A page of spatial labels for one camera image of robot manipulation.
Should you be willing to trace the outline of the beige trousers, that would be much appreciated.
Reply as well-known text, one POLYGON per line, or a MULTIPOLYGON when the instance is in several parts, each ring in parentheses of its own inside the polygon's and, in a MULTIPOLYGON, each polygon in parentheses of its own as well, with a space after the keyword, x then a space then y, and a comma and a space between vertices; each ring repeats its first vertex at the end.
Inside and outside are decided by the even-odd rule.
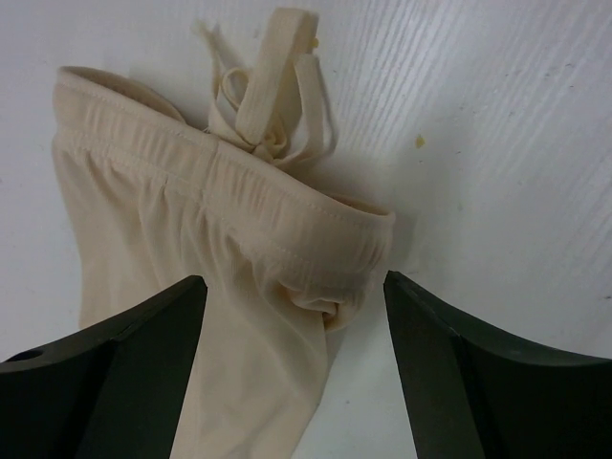
POLYGON ((252 67, 214 52, 205 130, 133 79, 57 73, 81 325, 190 275, 208 285, 175 458, 291 457, 328 379, 328 334, 383 277, 394 215, 298 179, 327 151, 315 33, 310 12, 278 8, 252 67))

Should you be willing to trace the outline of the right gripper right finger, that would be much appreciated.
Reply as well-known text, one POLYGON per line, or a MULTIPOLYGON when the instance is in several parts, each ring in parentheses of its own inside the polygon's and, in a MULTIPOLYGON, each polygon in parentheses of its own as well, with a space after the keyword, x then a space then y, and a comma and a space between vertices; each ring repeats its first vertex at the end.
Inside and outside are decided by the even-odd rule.
POLYGON ((383 291, 419 457, 610 456, 610 360, 508 333, 402 273, 383 291))

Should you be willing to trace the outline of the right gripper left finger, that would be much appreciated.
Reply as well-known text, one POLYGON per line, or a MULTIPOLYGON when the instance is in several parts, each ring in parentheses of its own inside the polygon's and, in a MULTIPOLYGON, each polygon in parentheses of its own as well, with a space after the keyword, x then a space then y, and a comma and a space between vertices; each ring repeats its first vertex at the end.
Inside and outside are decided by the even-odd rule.
POLYGON ((167 458, 205 312, 189 276, 1 364, 4 458, 167 458))

